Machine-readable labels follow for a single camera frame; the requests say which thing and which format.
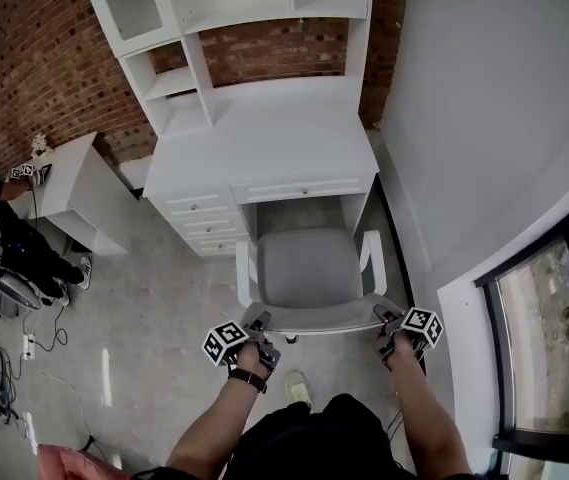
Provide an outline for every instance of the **white armrest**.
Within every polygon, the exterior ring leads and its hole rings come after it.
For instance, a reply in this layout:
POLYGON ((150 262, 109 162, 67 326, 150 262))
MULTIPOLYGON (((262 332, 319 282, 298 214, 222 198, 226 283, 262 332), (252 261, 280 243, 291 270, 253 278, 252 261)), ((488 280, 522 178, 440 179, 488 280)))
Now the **white armrest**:
POLYGON ((386 293, 386 268, 384 267, 384 253, 382 252, 382 239, 379 231, 364 233, 362 254, 360 255, 360 272, 364 272, 369 258, 373 265, 373 281, 375 282, 373 292, 384 295, 386 293))
POLYGON ((257 271, 249 254, 248 240, 239 240, 235 244, 235 270, 237 271, 237 297, 242 306, 247 308, 253 303, 251 279, 257 282, 257 271))

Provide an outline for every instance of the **desk drawer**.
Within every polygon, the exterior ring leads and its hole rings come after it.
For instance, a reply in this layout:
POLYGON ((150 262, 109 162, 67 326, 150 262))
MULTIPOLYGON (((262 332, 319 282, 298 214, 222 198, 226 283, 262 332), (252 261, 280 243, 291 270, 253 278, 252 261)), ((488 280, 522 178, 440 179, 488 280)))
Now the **desk drawer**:
POLYGON ((237 212, 233 193, 228 186, 153 196, 151 201, 160 213, 170 221, 213 213, 237 212))
POLYGON ((207 240, 188 240, 187 243, 200 256, 234 255, 238 240, 249 240, 248 234, 211 237, 207 240))
POLYGON ((334 196, 367 192, 372 176, 344 176, 335 179, 301 179, 280 183, 251 183, 234 185, 233 195, 238 204, 299 199, 304 197, 334 196))
POLYGON ((247 232, 244 220, 239 213, 232 213, 230 215, 219 215, 215 213, 206 217, 200 216, 194 219, 180 219, 171 221, 171 226, 173 226, 184 240, 204 239, 209 236, 234 235, 247 232))

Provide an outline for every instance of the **office chair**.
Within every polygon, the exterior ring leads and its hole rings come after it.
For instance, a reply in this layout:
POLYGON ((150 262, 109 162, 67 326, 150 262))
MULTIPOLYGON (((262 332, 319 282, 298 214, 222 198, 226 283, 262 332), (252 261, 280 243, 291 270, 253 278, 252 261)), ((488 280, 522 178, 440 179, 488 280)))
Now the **office chair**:
POLYGON ((239 241, 235 260, 238 297, 248 308, 242 324, 268 311, 267 332, 285 334, 289 343, 297 335, 379 327, 373 308, 391 305, 383 297, 386 271, 379 231, 364 233, 359 257, 347 231, 317 228, 270 233, 257 248, 239 241), (375 286, 364 295, 362 272, 369 261, 375 286))

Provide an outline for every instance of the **person in black clothing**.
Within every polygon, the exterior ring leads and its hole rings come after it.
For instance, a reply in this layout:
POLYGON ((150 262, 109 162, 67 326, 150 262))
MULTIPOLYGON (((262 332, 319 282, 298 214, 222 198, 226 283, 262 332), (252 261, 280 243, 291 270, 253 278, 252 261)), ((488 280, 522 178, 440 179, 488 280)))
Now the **person in black clothing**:
MULTIPOLYGON (((418 478, 473 479, 457 427, 430 392, 404 333, 395 335, 395 352, 386 365, 399 394, 418 478)), ((250 343, 240 350, 238 368, 263 379, 267 375, 250 343)), ((388 436, 369 409, 343 394, 322 413, 311 414, 303 377, 293 377, 287 380, 287 391, 295 403, 266 416, 244 435, 258 389, 229 378, 213 405, 175 445, 167 467, 151 480, 218 478, 225 465, 225 480, 415 478, 393 460, 388 436)))
POLYGON ((15 215, 7 201, 17 199, 31 187, 32 182, 28 179, 9 183, 0 181, 1 264, 3 268, 31 281, 46 296, 68 305, 68 293, 63 281, 87 289, 91 262, 88 258, 82 258, 80 268, 73 267, 51 249, 37 230, 15 215))

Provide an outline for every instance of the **wristwatch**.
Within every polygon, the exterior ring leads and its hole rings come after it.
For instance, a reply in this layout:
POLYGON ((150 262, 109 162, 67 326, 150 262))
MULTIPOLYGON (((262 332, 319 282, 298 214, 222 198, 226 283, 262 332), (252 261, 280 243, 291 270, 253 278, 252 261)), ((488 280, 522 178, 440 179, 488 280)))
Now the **wristwatch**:
POLYGON ((255 373, 251 373, 247 370, 242 370, 241 368, 235 368, 228 374, 228 378, 243 380, 244 382, 247 382, 251 386, 257 388, 258 392, 266 393, 266 381, 255 373))

